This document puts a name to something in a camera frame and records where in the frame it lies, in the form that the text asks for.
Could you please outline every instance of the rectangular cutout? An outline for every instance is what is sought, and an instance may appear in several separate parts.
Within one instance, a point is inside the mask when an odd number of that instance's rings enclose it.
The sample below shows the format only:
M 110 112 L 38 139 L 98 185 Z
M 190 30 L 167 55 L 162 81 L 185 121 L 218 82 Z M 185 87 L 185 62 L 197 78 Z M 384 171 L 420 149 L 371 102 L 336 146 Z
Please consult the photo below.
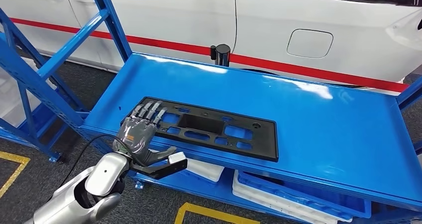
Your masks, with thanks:
M 224 122 L 221 120 L 185 113 L 182 115 L 178 126 L 181 128 L 193 128 L 220 135 L 223 131 Z
M 222 137 L 216 137 L 214 142 L 216 144 L 227 145 L 227 139 Z
M 187 108 L 178 108 L 178 110 L 183 113 L 189 113 L 191 111 L 190 109 L 187 109 Z
M 210 139 L 210 136 L 208 134 L 198 133 L 194 131 L 186 131 L 185 136 L 189 138 L 196 138 L 196 139 L 205 140 L 205 141 Z
M 230 121 L 232 121 L 232 120 L 233 120 L 233 118 L 232 118 L 232 117 L 227 117 L 227 116 L 223 116 L 223 117 L 221 117 L 221 119 L 222 119 L 224 122 L 230 122 Z
M 173 133 L 173 134 L 178 134 L 180 132 L 179 128 L 175 128 L 175 127 L 170 127 L 167 129 L 168 133 Z
M 175 114 L 175 113 L 168 113 L 166 112 L 163 115 L 162 118 L 162 122 L 166 122 L 166 123 L 177 123 L 177 121 L 179 121 L 180 115 Z
M 245 143 L 245 142 L 237 142 L 236 147 L 241 148 L 241 149 L 252 149 L 252 145 L 250 143 Z
M 233 125 L 227 125 L 224 129 L 224 133 L 229 136 L 236 138 L 243 138 L 247 140 L 252 139 L 253 132 L 250 129 L 241 128 Z

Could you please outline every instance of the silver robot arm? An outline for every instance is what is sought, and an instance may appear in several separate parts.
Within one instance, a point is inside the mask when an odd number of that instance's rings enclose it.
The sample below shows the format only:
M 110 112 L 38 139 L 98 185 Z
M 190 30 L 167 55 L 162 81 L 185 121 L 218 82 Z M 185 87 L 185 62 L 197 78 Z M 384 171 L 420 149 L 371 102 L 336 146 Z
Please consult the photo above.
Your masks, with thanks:
M 187 159 L 184 153 L 175 153 L 174 147 L 158 153 L 148 149 L 157 124 L 166 111 L 161 109 L 151 121 L 160 105 L 161 102 L 157 102 L 149 112 L 146 111 L 151 104 L 142 110 L 136 107 L 120 127 L 118 140 L 113 142 L 114 152 L 104 155 L 96 166 L 86 169 L 57 189 L 51 199 L 24 224 L 95 223 L 120 203 L 124 178 L 129 170 L 160 179 L 185 169 Z M 161 166 L 149 166 L 165 159 L 167 163 Z

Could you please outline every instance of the black tray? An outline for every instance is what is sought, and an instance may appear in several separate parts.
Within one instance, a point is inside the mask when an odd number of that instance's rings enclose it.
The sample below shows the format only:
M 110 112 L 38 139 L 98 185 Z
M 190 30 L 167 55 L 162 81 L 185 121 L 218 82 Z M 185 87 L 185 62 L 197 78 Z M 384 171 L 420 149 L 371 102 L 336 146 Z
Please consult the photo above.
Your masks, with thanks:
M 160 107 L 168 110 L 156 136 L 278 161 L 274 121 L 151 97 L 145 97 L 136 106 L 158 100 L 163 102 Z

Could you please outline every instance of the yellow tape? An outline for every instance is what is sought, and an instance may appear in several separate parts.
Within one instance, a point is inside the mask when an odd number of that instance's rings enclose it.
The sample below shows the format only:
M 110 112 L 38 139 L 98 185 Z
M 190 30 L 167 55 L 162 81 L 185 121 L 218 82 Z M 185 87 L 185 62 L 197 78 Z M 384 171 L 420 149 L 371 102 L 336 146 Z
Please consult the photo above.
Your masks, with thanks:
M 185 203 L 179 208 L 174 224 L 182 224 L 186 211 L 201 214 L 210 218 L 215 218 L 215 219 L 219 219 L 219 220 L 226 221 L 229 223 L 234 223 L 234 224 L 260 224 L 260 222 L 257 222 L 251 219 L 242 218 L 239 216 L 223 213 L 223 212 L 216 211 L 209 208 L 204 208 L 204 207 L 197 206 L 190 203 Z
M 3 194 L 5 194 L 5 192 L 9 189 L 9 187 L 13 184 L 15 179 L 19 176 L 19 174 L 22 172 L 22 170 L 25 168 L 25 166 L 28 164 L 28 162 L 31 159 L 27 157 L 22 157 L 16 154 L 2 152 L 2 151 L 0 151 L 0 158 L 13 161 L 16 163 L 20 163 L 19 167 L 15 170 L 15 172 L 11 175 L 11 177 L 6 181 L 6 183 L 1 187 L 0 189 L 0 198 L 1 198 Z

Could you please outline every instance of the blue shelf surface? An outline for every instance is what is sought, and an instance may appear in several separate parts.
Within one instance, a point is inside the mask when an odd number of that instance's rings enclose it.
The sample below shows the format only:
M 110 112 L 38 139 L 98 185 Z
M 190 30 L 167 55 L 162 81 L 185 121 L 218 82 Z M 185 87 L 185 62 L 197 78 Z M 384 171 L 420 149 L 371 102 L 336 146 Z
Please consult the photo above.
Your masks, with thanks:
M 262 205 L 256 204 L 254 202 L 251 202 L 246 199 L 233 195 L 233 192 L 232 192 L 233 175 L 234 175 L 233 169 L 225 168 L 221 174 L 220 180 L 216 183 L 214 187 L 210 188 L 209 185 L 205 185 L 203 181 L 198 180 L 196 178 L 185 176 L 184 174 L 181 174 L 181 173 L 176 173 L 176 174 L 167 176 L 163 179 L 155 180 L 133 171 L 129 172 L 129 176 L 137 180 L 158 184 L 158 185 L 165 186 L 168 188 L 183 191 L 185 193 L 190 193 L 193 195 L 213 199 L 216 201 L 232 204 L 238 207 L 242 207 L 242 208 L 246 208 L 246 209 L 250 209 L 250 210 L 254 210 L 258 212 L 268 213 L 268 214 L 275 215 L 282 218 L 292 219 L 300 223 L 305 223 L 303 220 L 285 215 L 273 209 L 266 208 Z
M 422 211 L 422 169 L 393 96 L 134 53 L 82 129 L 116 134 L 144 97 L 273 120 L 280 158 L 159 137 L 151 148 Z

